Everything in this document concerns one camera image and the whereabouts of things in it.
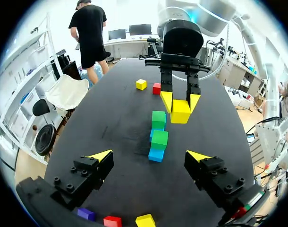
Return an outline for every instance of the man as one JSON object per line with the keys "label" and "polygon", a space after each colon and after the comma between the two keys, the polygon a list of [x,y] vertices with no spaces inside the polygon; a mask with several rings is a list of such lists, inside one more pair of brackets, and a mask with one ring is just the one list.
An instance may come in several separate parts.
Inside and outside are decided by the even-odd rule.
{"label": "man", "polygon": [[[288,81],[285,85],[279,84],[278,86],[279,93],[284,97],[284,99],[280,102],[280,118],[287,118],[288,117]],[[263,116],[265,115],[265,105],[262,106],[263,109]],[[285,139],[288,142],[288,132],[286,134]]]}
{"label": "man", "polygon": [[105,61],[106,52],[102,37],[103,27],[106,26],[106,15],[101,7],[91,3],[91,0],[78,1],[76,7],[78,11],[73,15],[68,28],[71,35],[80,43],[82,68],[87,70],[89,79],[96,84],[98,82],[94,71],[96,61],[101,65],[104,74],[109,71]]}

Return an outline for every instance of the wooden floor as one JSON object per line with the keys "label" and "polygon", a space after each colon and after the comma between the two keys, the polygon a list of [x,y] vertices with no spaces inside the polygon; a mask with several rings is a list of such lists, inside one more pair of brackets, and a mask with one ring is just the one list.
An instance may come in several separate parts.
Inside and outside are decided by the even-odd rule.
{"label": "wooden floor", "polygon": [[[238,110],[239,118],[241,119],[245,132],[254,126],[256,123],[263,119],[262,114],[254,110],[253,112],[248,110]],[[64,126],[59,130],[59,135],[61,135]],[[259,167],[255,167],[255,174],[262,172],[261,168],[264,168],[264,164],[260,164]],[[37,176],[44,177],[46,166],[32,157],[28,156],[25,152],[20,151],[17,158],[15,183],[17,184],[21,180],[31,177],[36,179]],[[271,187],[275,186],[275,181],[271,183]],[[263,205],[257,215],[266,215],[275,207],[277,199],[275,198],[275,193],[272,193],[268,201]]]}

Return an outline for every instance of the cap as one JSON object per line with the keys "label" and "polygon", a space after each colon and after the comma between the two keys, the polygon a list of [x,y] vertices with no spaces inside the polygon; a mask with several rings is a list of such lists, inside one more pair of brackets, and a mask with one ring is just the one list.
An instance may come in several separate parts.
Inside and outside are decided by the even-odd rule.
{"label": "cap", "polygon": [[76,10],[78,10],[78,6],[80,3],[92,3],[92,1],[91,0],[79,0],[76,6]]}

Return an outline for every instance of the computer monitor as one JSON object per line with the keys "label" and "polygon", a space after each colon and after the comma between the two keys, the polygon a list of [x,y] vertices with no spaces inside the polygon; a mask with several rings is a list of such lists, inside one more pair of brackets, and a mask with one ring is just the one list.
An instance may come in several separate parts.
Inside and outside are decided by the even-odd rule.
{"label": "computer monitor", "polygon": [[129,33],[130,35],[151,35],[152,26],[151,25],[130,25]]}
{"label": "computer monitor", "polygon": [[108,32],[108,38],[111,39],[126,39],[126,29],[119,29]]}

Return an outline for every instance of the black t-shirt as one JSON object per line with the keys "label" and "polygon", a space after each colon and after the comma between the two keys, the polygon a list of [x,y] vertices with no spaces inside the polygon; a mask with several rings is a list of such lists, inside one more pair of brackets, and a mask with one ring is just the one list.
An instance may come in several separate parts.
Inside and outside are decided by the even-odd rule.
{"label": "black t-shirt", "polygon": [[106,21],[104,10],[99,6],[82,7],[74,15],[68,28],[77,27],[80,48],[103,46],[103,22]]}

